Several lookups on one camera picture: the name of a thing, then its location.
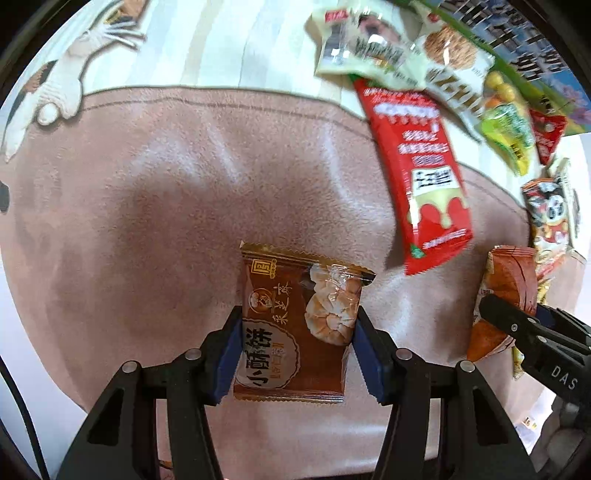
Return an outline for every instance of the pastry package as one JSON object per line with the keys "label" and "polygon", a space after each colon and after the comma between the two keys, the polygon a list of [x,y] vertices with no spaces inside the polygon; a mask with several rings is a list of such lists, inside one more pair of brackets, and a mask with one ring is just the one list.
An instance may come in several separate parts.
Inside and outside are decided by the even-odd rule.
{"label": "pastry package", "polygon": [[530,214],[535,272],[539,281],[562,263],[569,247],[569,221],[563,188],[552,179],[532,180],[521,187]]}
{"label": "pastry package", "polygon": [[243,354],[234,396],[343,401],[361,288],[375,274],[268,245],[243,242],[240,248],[245,266]]}
{"label": "pastry package", "polygon": [[530,116],[540,163],[548,165],[569,120],[565,116],[546,115],[533,108],[530,108]]}
{"label": "pastry package", "polygon": [[513,173],[527,174],[530,165],[537,163],[538,153],[526,101],[497,70],[486,76],[484,100],[480,131]]}
{"label": "pastry package", "polygon": [[384,0],[348,0],[312,13],[322,34],[316,73],[357,74],[394,90],[423,90],[427,59],[408,39],[410,10]]}
{"label": "pastry package", "polygon": [[485,111],[484,81],[494,56],[454,30],[429,7],[417,1],[411,5],[423,20],[415,42],[428,58],[426,91],[447,105],[470,134],[481,140],[478,127]]}
{"label": "pastry package", "polygon": [[511,346],[513,338],[480,316],[480,301],[489,293],[506,300],[527,315],[535,315],[537,286],[535,250],[500,245],[488,252],[486,270],[476,296],[470,344],[466,357],[472,362]]}
{"label": "pastry package", "polygon": [[460,170],[437,104],[420,92],[353,82],[386,167],[407,275],[453,258],[472,239]]}

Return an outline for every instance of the pink fabric surface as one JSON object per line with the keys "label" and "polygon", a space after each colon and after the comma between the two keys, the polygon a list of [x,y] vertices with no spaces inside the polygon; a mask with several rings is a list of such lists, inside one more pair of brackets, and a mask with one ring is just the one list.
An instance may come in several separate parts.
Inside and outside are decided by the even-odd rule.
{"label": "pink fabric surface", "polygon": [[[365,122],[272,93],[112,90],[84,98],[72,121],[33,125],[0,167],[11,189],[0,245],[33,345],[86,410],[126,360],[171,361],[223,324],[239,303],[241,239],[371,268],[377,277],[361,303],[375,326],[425,360],[453,365],[466,352],[486,253],[529,236],[526,212],[508,194],[472,170],[462,174],[473,242],[405,277]],[[569,295],[555,305],[574,307],[582,272],[577,258],[562,266],[553,289]],[[512,380],[510,352],[478,366],[520,420],[541,386]],[[352,355],[343,404],[229,395],[207,413],[225,477],[280,480],[370,471],[389,408],[366,392]],[[161,447],[168,459],[165,438]],[[435,448],[430,442],[428,456]]]}

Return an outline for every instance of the screw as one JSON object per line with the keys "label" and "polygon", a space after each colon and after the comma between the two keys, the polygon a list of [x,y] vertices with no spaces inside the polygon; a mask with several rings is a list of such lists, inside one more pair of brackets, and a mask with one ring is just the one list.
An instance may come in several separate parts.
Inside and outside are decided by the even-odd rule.
{"label": "screw", "polygon": [[125,362],[121,367],[124,373],[130,374],[131,372],[135,372],[138,369],[138,363],[130,360],[129,362]]}
{"label": "screw", "polygon": [[413,357],[413,353],[408,348],[399,348],[396,350],[396,356],[400,360],[410,360]]}
{"label": "screw", "polygon": [[185,352],[185,358],[187,360],[197,360],[201,358],[201,350],[199,348],[190,348]]}
{"label": "screw", "polygon": [[467,372],[469,374],[471,374],[474,370],[476,370],[475,365],[470,362],[469,360],[462,360],[460,362],[460,368],[462,370],[464,370],[464,372]]}

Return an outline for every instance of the cartoon cat illustration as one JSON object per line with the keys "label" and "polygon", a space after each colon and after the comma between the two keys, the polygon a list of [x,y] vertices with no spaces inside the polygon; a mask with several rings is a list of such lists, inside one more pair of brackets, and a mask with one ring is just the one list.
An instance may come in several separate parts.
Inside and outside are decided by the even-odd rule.
{"label": "cartoon cat illustration", "polygon": [[[140,1],[143,8],[145,0]],[[39,124],[51,125],[60,116],[69,119],[77,114],[82,101],[80,77],[94,54],[115,42],[138,48],[144,35],[135,30],[137,21],[126,12],[128,2],[110,3],[58,60],[46,63],[25,84],[8,115],[0,150],[6,162],[18,151],[35,117]]]}

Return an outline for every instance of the pastry image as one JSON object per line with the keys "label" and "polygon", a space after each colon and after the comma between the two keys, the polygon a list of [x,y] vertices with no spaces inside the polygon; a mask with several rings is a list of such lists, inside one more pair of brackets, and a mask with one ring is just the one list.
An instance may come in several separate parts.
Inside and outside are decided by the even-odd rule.
{"label": "pastry image", "polygon": [[347,345],[355,329],[361,281],[318,264],[310,269],[310,278],[316,285],[304,314],[308,330],[323,342]]}
{"label": "pastry image", "polygon": [[478,52],[470,40],[449,25],[445,25],[438,32],[430,33],[425,39],[424,49],[433,61],[441,65],[449,65],[456,70],[471,68]]}
{"label": "pastry image", "polygon": [[273,307],[271,292],[265,288],[254,290],[248,297],[248,304],[257,313],[265,313]]}

